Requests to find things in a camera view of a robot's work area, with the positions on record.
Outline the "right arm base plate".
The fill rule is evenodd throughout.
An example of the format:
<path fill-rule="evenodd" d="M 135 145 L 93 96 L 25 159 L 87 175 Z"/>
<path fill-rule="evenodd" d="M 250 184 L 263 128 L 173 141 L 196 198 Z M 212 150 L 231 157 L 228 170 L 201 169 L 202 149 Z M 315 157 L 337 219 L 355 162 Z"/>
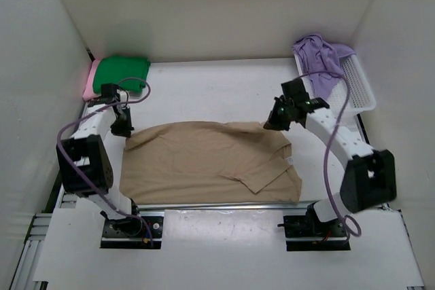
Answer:
<path fill-rule="evenodd" d="M 306 215 L 285 215 L 277 227 L 284 230 L 287 252 L 351 250 L 347 233 L 338 219 L 322 223 Z"/>

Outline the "green t shirt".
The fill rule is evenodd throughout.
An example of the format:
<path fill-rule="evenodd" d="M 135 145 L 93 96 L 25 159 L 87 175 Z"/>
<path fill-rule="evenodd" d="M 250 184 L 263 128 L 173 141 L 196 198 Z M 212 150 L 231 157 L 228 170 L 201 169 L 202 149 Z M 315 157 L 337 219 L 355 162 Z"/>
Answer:
<path fill-rule="evenodd" d="M 93 92 L 101 93 L 102 84 L 118 84 L 128 77 L 146 80 L 150 61 L 145 57 L 110 56 L 97 65 L 92 83 Z"/>

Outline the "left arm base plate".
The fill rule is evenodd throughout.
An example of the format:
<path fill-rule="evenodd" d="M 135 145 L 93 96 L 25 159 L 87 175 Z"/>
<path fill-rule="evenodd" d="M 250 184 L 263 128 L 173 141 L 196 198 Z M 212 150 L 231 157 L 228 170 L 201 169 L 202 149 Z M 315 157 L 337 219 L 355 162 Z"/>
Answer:
<path fill-rule="evenodd" d="M 145 219 L 149 230 L 137 219 L 106 219 L 100 247 L 102 249 L 161 249 L 164 216 L 145 215 L 142 218 Z"/>

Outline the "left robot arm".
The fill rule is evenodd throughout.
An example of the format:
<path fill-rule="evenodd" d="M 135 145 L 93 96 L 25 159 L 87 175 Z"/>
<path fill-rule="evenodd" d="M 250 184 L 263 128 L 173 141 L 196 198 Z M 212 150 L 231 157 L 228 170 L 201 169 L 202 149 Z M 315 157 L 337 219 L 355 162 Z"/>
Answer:
<path fill-rule="evenodd" d="M 135 202 L 114 184 L 114 172 L 103 141 L 110 132 L 129 138 L 133 126 L 130 107 L 94 105 L 84 117 L 61 128 L 56 152 L 63 187 L 96 204 L 102 216 L 128 236 L 141 231 L 142 218 Z"/>

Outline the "beige t shirt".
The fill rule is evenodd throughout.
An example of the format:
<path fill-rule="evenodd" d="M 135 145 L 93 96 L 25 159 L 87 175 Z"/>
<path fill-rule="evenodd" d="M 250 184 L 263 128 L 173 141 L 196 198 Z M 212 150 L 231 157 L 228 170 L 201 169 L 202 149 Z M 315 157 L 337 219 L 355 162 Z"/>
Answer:
<path fill-rule="evenodd" d="M 137 204 L 298 202 L 292 144 L 258 122 L 176 122 L 126 141 L 120 191 Z"/>

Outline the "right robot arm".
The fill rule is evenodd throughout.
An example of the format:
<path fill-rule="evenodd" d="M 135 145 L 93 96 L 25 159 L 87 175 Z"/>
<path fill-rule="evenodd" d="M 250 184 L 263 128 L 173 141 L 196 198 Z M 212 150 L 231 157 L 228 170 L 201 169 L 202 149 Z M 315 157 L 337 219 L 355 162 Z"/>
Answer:
<path fill-rule="evenodd" d="M 320 98 L 299 103 L 276 97 L 268 119 L 267 130 L 289 130 L 296 122 L 314 134 L 326 146 L 323 163 L 324 183 L 328 198 L 307 210 L 305 227 L 319 236 L 330 221 L 339 220 L 344 227 L 352 214 L 395 200 L 396 167 L 392 152 L 376 150 L 360 140 L 347 127 L 341 126 L 328 104 Z M 328 174 L 329 155 L 333 154 L 344 168 L 340 190 L 333 193 Z"/>

